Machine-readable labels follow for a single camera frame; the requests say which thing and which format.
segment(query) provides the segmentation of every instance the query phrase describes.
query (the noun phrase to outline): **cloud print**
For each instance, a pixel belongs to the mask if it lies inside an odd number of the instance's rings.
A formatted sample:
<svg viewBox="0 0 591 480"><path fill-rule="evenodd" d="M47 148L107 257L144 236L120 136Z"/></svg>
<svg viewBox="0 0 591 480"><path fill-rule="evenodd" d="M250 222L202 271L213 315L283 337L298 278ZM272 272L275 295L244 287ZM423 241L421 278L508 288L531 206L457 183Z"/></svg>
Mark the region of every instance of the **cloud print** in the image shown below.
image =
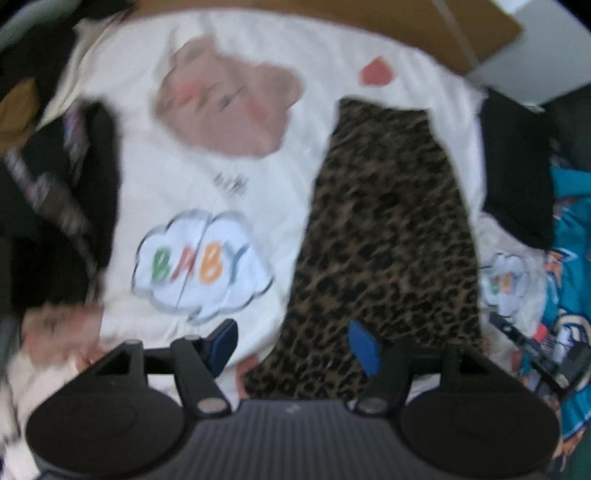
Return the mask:
<svg viewBox="0 0 591 480"><path fill-rule="evenodd" d="M517 255L496 254L491 264L480 269L482 295L502 317L514 315L530 287L530 272Z"/></svg>
<svg viewBox="0 0 591 480"><path fill-rule="evenodd" d="M205 322L243 309L273 282L245 218L184 212L149 232L136 253L132 291L159 310Z"/></svg>

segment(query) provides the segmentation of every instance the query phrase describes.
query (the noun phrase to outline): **pink fabric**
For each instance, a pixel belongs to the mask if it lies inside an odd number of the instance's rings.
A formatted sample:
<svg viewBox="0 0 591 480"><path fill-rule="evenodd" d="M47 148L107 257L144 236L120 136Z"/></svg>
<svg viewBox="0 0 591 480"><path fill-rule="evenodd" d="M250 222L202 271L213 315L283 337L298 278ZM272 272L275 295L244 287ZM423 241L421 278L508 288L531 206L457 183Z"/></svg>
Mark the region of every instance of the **pink fabric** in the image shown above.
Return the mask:
<svg viewBox="0 0 591 480"><path fill-rule="evenodd" d="M288 108L301 95L290 70L223 55L206 36L174 54L173 69L158 91L156 116L186 144L263 157L280 148Z"/></svg>

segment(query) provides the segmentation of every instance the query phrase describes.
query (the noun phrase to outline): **leopard print fabric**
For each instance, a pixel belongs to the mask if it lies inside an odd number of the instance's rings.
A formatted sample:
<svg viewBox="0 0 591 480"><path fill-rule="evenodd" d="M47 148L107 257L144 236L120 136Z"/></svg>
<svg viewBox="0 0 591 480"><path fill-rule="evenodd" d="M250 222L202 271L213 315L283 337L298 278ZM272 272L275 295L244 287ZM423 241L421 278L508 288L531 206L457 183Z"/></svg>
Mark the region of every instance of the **leopard print fabric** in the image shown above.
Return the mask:
<svg viewBox="0 0 591 480"><path fill-rule="evenodd" d="M480 340L466 211L427 113L342 99L316 180L280 338L251 397L356 397L367 379L348 322L422 345Z"/></svg>

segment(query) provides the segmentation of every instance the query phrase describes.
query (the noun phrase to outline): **small cloud print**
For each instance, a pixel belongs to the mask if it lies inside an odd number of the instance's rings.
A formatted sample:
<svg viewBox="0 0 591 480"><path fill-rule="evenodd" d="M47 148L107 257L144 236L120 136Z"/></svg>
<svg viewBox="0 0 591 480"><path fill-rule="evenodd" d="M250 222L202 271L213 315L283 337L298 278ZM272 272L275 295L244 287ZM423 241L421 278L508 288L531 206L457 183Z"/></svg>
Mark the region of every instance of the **small cloud print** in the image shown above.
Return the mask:
<svg viewBox="0 0 591 480"><path fill-rule="evenodd" d="M511 317L519 310L529 287L530 272L517 255L496 254L489 266L480 269L483 298L502 317Z"/></svg>

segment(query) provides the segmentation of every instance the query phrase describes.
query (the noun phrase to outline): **ribbed gray surface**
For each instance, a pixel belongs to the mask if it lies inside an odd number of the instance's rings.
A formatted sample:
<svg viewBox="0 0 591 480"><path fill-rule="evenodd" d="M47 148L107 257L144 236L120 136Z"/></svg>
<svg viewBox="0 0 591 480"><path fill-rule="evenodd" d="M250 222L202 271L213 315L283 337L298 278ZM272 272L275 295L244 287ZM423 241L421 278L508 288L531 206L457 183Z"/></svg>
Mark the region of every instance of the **ribbed gray surface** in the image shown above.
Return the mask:
<svg viewBox="0 0 591 480"><path fill-rule="evenodd" d="M136 480L458 480L415 458L383 420L340 401L247 401L198 425L183 450ZM536 473L519 480L544 480ZM59 480L43 475L40 480Z"/></svg>

